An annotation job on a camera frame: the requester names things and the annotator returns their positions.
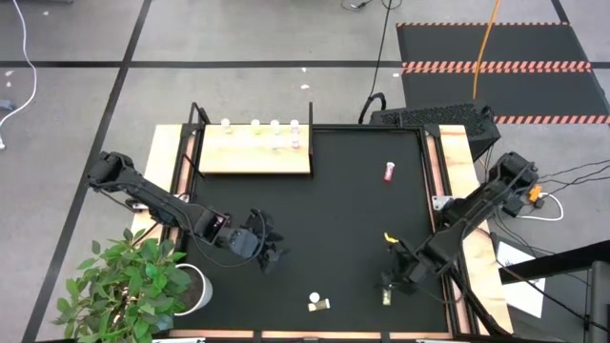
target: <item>wooden table edge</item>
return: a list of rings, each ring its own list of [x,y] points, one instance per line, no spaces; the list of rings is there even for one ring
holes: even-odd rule
[[[152,139],[151,151],[144,172],[144,176],[162,187],[169,190],[172,179],[175,161],[177,160],[178,145],[180,142],[180,132],[182,125],[157,125]],[[443,146],[445,165],[449,182],[453,191],[453,196],[466,196],[478,186],[475,166],[471,159],[470,147],[466,137],[465,129],[462,126],[440,126],[440,142]],[[427,139],[429,155],[431,156],[431,165],[433,177],[435,180],[436,191],[442,193],[439,163],[437,161],[437,152],[435,142],[432,137]],[[193,152],[194,136],[189,138],[186,149],[187,156],[191,157]],[[160,170],[160,166],[164,166],[164,171]],[[178,181],[178,193],[184,192],[187,188],[188,180],[188,163],[183,163],[183,168]],[[134,216],[132,223],[132,231],[136,232],[143,229],[143,223],[152,224],[148,211],[137,213]],[[480,226],[483,230],[488,231],[487,223],[484,222]],[[161,229],[157,228],[152,232],[150,237],[160,237]],[[175,230],[171,233],[171,239],[175,239]],[[489,236],[481,232],[473,232],[464,241],[464,253],[466,255],[466,266],[468,275],[471,279],[471,287],[478,295],[479,300],[485,306],[487,311],[497,320],[499,325],[505,330],[511,332],[513,330],[508,307],[504,298],[502,285],[497,272],[496,258],[493,248],[493,243]],[[480,265],[480,260],[483,263],[489,262],[496,272],[487,270],[484,275],[484,282],[477,282],[482,275],[477,266]],[[479,294],[492,294],[491,296],[480,296]],[[459,298],[459,292],[456,292],[456,299]],[[464,333],[468,332],[468,317],[465,306],[458,303],[457,306],[458,321],[460,330]],[[481,333],[486,333],[482,325],[479,324]],[[359,338],[359,339],[380,339],[380,333],[347,333],[347,332],[277,332],[264,331],[263,338],[301,338],[301,337],[317,337],[317,338]],[[221,330],[172,330],[172,337],[226,337],[226,338],[249,338],[254,336],[253,331],[221,331]],[[428,338],[428,339],[449,339],[450,333],[390,333],[392,339],[413,339],[413,338]]]

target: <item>white paper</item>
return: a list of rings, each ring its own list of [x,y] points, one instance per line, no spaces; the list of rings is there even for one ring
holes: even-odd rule
[[[519,249],[513,248],[503,242],[498,246],[498,261],[504,267],[514,265],[534,259],[534,256],[522,252]],[[544,291],[545,279],[530,280],[541,291]],[[520,309],[526,313],[530,313],[535,317],[542,317],[542,301],[544,295],[536,291],[533,287],[525,284],[525,282],[517,282],[509,285],[503,285],[504,297],[508,305]]]

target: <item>plant pot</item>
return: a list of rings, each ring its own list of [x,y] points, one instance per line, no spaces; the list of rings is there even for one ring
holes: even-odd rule
[[[191,276],[191,286],[185,291],[185,296],[188,299],[191,299],[191,307],[187,309],[185,312],[176,313],[175,315],[187,315],[192,313],[202,307],[206,306],[210,302],[212,298],[213,288],[210,279],[208,279],[203,272],[201,272],[196,266],[189,263],[180,263],[175,266],[187,272]]]

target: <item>wooden platform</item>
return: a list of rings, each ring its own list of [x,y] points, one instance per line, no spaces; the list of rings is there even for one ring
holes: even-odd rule
[[[293,148],[290,125],[280,125],[274,134],[261,125],[255,134],[250,125],[231,125],[226,133],[220,125],[207,125],[199,170],[204,173],[310,173],[309,125],[299,125],[299,147]]]

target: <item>orange and white striped tape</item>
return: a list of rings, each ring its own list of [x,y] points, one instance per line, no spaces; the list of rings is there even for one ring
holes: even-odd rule
[[[566,22],[506,22],[506,23],[494,23],[494,26],[567,26],[570,23]],[[485,22],[428,22],[428,23],[397,23],[398,28],[403,26],[487,26]]]
[[[411,61],[403,62],[403,73],[470,73],[475,72],[477,62],[473,61]],[[591,63],[585,61],[483,61],[482,73],[523,73],[523,72],[590,72]]]
[[[497,124],[610,124],[610,115],[497,115]]]

